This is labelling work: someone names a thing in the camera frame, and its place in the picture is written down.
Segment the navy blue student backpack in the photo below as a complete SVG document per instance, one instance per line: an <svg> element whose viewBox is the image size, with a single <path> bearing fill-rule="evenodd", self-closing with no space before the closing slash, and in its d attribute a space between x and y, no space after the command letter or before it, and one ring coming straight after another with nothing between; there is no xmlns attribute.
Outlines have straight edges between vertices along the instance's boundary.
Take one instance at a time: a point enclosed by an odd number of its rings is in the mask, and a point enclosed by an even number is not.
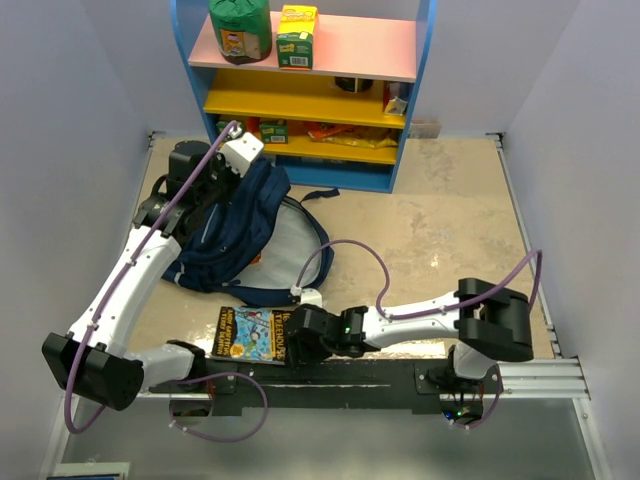
<svg viewBox="0 0 640 480"><path fill-rule="evenodd" d="M199 293L226 293L249 306L293 303L290 288L326 280L334 259L323 226L289 196L284 168L258 159L227 204L206 210L200 226L162 279ZM251 264L261 254L261 260Z"/></svg>

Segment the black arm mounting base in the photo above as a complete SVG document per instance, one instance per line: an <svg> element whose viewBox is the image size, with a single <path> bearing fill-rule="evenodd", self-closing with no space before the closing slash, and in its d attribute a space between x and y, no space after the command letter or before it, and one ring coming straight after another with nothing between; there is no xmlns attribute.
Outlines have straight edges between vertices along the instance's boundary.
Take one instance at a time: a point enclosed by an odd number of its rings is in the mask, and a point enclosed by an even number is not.
<svg viewBox="0 0 640 480"><path fill-rule="evenodd" d="M203 382L166 382L151 392L173 400L211 400L215 416L236 416L263 405L258 390L239 377L243 374L263 388L272 409L409 410L456 419L467 418L466 409L478 415L480 401L502 390L497 367L481 381L454 380L445 375L445 359L329 360L297 369L208 359L206 367L218 376L211 381L212 395Z"/></svg>

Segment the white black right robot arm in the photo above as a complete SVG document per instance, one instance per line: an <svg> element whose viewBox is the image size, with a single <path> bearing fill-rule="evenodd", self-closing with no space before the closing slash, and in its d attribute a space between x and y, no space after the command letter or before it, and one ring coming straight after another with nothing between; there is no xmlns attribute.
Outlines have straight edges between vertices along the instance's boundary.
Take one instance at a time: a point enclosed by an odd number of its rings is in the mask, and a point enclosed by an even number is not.
<svg viewBox="0 0 640 480"><path fill-rule="evenodd" d="M357 359L409 341L456 339L445 379L466 393L496 363L533 359L530 310L525 294L477 278L460 280L440 297L381 310L357 306L333 314L302 303L285 325L285 361L297 367L330 356Z"/></svg>

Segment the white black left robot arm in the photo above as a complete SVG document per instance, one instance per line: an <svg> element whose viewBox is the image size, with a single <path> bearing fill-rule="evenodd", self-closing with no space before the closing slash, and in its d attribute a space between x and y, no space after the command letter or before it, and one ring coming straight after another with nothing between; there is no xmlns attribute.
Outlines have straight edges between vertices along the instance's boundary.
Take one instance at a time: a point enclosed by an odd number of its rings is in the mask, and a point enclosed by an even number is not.
<svg viewBox="0 0 640 480"><path fill-rule="evenodd" d="M169 169L140 203L120 258L89 307L64 335L51 333L42 353L65 399L80 396L121 411L138 393L173 381L185 392L207 380L201 349L170 341L132 352L135 324L156 284L205 223L208 208L247 183L263 153L251 133L208 145L175 145Z"/></svg>

